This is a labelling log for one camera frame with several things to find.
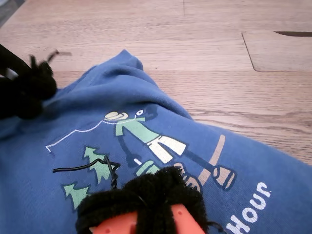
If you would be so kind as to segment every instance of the wooden board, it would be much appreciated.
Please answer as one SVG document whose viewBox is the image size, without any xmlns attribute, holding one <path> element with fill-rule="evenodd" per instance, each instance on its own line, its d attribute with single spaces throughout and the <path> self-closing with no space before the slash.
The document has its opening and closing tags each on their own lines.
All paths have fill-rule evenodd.
<svg viewBox="0 0 312 234">
<path fill-rule="evenodd" d="M 312 31 L 311 0 L 27 0 L 0 29 L 24 59 L 71 52 L 51 66 L 59 87 L 128 49 L 197 121 L 312 164 L 312 73 L 253 69 L 241 32 Z"/>
<path fill-rule="evenodd" d="M 312 37 L 276 32 L 244 32 L 243 38 L 259 72 L 312 72 Z"/>
</svg>

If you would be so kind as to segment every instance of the black cord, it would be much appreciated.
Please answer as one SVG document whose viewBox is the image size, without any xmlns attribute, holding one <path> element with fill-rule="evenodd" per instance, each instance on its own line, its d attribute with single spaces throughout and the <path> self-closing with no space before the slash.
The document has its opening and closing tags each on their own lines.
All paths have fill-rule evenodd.
<svg viewBox="0 0 312 234">
<path fill-rule="evenodd" d="M 220 224 L 218 224 L 217 222 L 209 221 L 209 222 L 207 222 L 207 224 L 208 224 L 208 226 L 212 226 L 212 227 L 214 227 L 214 228 L 217 228 L 219 233 L 228 234 L 228 233 L 223 229 L 223 227 L 222 227 Z"/>
<path fill-rule="evenodd" d="M 54 52 L 52 52 L 49 56 L 48 56 L 48 59 L 47 59 L 47 62 L 50 63 L 52 61 L 52 59 L 59 54 L 59 51 L 58 50 L 55 50 Z"/>
<path fill-rule="evenodd" d="M 83 165 L 83 166 L 78 166 L 78 167 L 69 167 L 69 168 L 55 168 L 52 170 L 53 173 L 55 172 L 71 172 L 71 171 L 78 171 L 78 170 L 82 170 L 82 169 L 86 169 L 89 168 L 91 166 L 93 166 L 94 164 L 96 164 L 97 162 L 100 162 L 102 164 L 107 164 L 108 165 L 108 169 L 112 175 L 112 181 L 111 181 L 111 186 L 112 189 L 116 189 L 117 188 L 117 179 L 118 179 L 118 175 L 116 174 L 116 170 L 118 167 L 121 166 L 120 163 L 117 162 L 110 162 L 108 159 L 108 156 L 104 156 L 105 161 L 103 161 L 100 158 L 97 158 L 96 160 L 94 160 L 93 162 L 87 164 L 87 165 Z"/>
</svg>

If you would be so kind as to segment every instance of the green tree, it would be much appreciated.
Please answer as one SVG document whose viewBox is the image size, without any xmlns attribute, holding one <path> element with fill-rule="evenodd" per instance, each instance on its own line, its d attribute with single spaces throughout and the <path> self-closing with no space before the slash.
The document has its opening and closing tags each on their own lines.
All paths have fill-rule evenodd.
<svg viewBox="0 0 312 234">
<path fill-rule="evenodd" d="M 105 159 L 104 159 L 105 155 L 97 155 L 94 153 L 95 150 L 96 149 L 86 147 L 85 152 L 84 152 L 84 157 L 88 157 L 90 163 L 93 162 L 94 160 L 98 159 L 98 158 L 105 161 Z M 108 177 L 110 175 L 110 171 L 109 171 L 108 166 L 106 164 L 102 164 L 100 162 L 97 162 L 93 166 L 89 167 L 89 170 L 93 170 L 93 169 L 94 169 L 95 173 L 97 174 L 97 183 L 98 184 L 101 183 L 102 177 L 105 180 L 108 179 Z"/>
<path fill-rule="evenodd" d="M 75 189 L 74 188 L 75 185 L 76 184 L 74 183 L 74 184 L 63 186 L 65 193 L 66 193 L 66 197 L 68 197 L 70 195 L 72 198 L 74 210 L 77 209 L 77 207 L 81 203 L 81 201 L 88 195 L 87 192 L 89 189 L 89 187 L 82 188 L 82 189 Z"/>
</svg>

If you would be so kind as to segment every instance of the blue t-shirt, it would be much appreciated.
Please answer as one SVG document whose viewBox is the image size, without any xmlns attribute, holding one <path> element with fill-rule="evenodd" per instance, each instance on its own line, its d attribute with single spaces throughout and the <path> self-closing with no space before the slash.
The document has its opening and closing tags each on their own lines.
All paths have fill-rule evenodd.
<svg viewBox="0 0 312 234">
<path fill-rule="evenodd" d="M 0 233 L 76 233 L 81 200 L 111 188 L 108 167 L 52 170 L 105 155 L 121 164 L 118 187 L 180 167 L 229 234 L 312 233 L 309 165 L 195 122 L 127 51 L 58 90 L 37 119 L 0 121 Z"/>
</svg>

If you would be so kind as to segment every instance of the cartoon figure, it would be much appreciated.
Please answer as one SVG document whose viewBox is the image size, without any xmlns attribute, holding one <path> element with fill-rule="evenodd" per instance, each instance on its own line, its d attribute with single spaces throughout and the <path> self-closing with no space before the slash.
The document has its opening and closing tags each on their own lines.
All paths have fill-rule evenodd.
<svg viewBox="0 0 312 234">
<path fill-rule="evenodd" d="M 136 154 L 132 154 L 127 147 L 124 141 L 124 130 L 128 130 L 133 136 L 135 136 L 138 140 L 144 143 L 150 151 L 158 158 L 163 164 L 169 163 L 173 158 L 172 155 L 166 148 L 169 148 L 172 152 L 174 152 L 178 156 L 186 156 L 198 165 L 203 168 L 202 173 L 199 178 L 195 178 L 191 174 L 189 174 L 183 166 L 182 163 L 176 163 L 175 166 L 180 167 L 183 172 L 183 178 L 186 184 L 197 188 L 197 190 L 201 190 L 200 187 L 203 185 L 208 177 L 212 175 L 215 183 L 221 187 L 223 190 L 229 190 L 233 185 L 236 173 L 224 166 L 216 165 L 217 159 L 221 153 L 221 150 L 218 149 L 219 155 L 217 159 L 214 157 L 211 158 L 210 161 L 213 163 L 205 161 L 203 158 L 197 156 L 196 154 L 188 151 L 187 145 L 177 139 L 174 139 L 169 136 L 163 136 L 149 128 L 147 128 L 143 123 L 149 121 L 157 116 L 156 108 L 153 106 L 149 106 L 146 109 L 147 116 L 141 117 L 144 113 L 143 110 L 137 111 L 133 118 L 129 118 L 128 114 L 125 112 L 110 112 L 105 116 L 105 121 L 114 122 L 115 126 L 115 136 L 118 138 L 118 141 L 126 154 L 127 162 L 129 167 L 140 166 L 142 163 L 140 161 L 141 157 Z"/>
</svg>

